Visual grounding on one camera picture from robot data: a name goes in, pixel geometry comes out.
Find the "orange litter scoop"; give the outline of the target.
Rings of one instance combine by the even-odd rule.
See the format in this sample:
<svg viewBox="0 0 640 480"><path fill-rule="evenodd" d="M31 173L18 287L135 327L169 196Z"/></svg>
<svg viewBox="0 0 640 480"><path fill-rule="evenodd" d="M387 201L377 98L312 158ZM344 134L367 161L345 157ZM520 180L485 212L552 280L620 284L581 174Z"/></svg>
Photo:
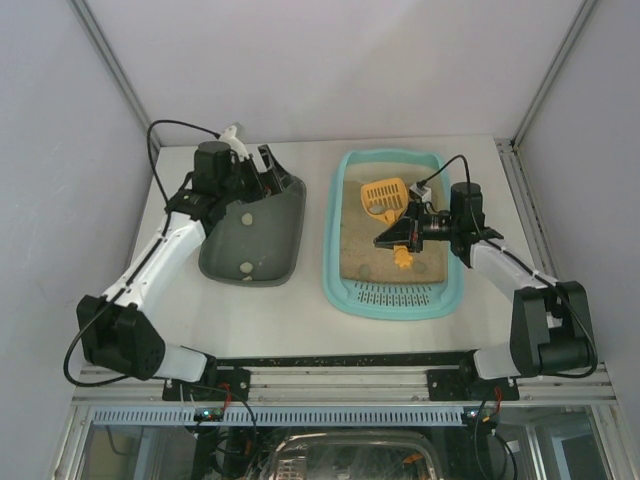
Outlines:
<svg viewBox="0 0 640 480"><path fill-rule="evenodd" d="M387 228L400 219L409 203L406 184L399 177L370 182L361 186L360 200L366 213ZM383 206L380 214L369 211L372 204Z"/></svg>

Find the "grey plastic bin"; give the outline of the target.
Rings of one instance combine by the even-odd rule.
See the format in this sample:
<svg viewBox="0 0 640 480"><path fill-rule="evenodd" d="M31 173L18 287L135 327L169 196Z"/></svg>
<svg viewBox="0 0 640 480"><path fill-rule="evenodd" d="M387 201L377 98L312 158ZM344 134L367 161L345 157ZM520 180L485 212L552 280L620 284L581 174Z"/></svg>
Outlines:
<svg viewBox="0 0 640 480"><path fill-rule="evenodd" d="M306 194L305 183L283 193L253 203L235 202L203 242L198 267L208 279L242 287L276 287L292 276L303 231ZM250 213L253 224L245 226L241 217ZM250 273L240 265L250 262ZM251 276L253 281L242 278Z"/></svg>

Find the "teal litter box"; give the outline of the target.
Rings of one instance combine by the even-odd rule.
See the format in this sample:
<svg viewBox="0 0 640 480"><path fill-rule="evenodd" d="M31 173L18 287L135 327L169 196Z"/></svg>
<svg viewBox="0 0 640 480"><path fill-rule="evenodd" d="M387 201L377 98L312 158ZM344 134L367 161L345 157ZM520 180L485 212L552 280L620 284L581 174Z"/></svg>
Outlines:
<svg viewBox="0 0 640 480"><path fill-rule="evenodd" d="M399 177L406 185L441 166L436 153L391 149L354 150L333 173L326 212L323 251L325 296L338 310L381 319L416 321L453 313L464 292L461 262L444 242L427 242L410 269L394 263L393 252L373 246L384 225L366 214L363 184ZM415 263L426 266L417 273Z"/></svg>

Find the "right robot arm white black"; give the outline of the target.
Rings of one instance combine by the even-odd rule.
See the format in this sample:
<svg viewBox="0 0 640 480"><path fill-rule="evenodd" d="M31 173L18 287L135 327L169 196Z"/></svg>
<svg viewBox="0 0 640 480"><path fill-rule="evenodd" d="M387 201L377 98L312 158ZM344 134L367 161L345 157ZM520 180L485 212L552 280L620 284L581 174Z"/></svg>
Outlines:
<svg viewBox="0 0 640 480"><path fill-rule="evenodd" d="M486 226L478 184L458 182L446 210L433 210L426 189L398 178L360 190L361 204L384 232L373 241L408 268L425 242L441 241L467 268L488 279L512 304L507 342L470 352L461 363L469 381L506 378L585 378L598 366L584 287L561 282L528 266Z"/></svg>

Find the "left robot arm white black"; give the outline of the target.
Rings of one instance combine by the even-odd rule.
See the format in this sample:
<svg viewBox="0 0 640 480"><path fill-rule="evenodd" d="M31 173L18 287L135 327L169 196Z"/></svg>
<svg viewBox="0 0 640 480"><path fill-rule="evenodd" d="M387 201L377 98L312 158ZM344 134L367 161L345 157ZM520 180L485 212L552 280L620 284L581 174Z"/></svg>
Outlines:
<svg viewBox="0 0 640 480"><path fill-rule="evenodd" d="M120 378L160 377L195 383L210 356L162 338L152 320L192 253L202 274L227 284L279 286L293 273L304 221L306 186L270 148L258 170L238 141L208 141L167 201L159 228L123 275L76 308L73 339L84 358Z"/></svg>

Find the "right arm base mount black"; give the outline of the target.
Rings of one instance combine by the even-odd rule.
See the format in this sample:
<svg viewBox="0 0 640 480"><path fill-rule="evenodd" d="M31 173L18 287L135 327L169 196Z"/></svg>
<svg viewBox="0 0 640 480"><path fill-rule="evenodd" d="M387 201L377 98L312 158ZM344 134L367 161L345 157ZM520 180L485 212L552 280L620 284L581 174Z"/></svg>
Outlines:
<svg viewBox="0 0 640 480"><path fill-rule="evenodd" d="M515 380L507 378L484 380L460 367L428 369L426 385L432 401L495 400L496 394L506 401L520 399Z"/></svg>

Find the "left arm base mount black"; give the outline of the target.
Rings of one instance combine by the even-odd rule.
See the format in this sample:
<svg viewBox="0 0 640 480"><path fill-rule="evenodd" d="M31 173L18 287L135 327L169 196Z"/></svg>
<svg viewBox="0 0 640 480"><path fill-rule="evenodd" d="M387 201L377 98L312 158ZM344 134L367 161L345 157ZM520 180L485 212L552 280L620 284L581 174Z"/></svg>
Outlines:
<svg viewBox="0 0 640 480"><path fill-rule="evenodd" d="M223 402L248 400L251 372L238 366L215 366L195 383L167 380L162 399L169 402Z"/></svg>

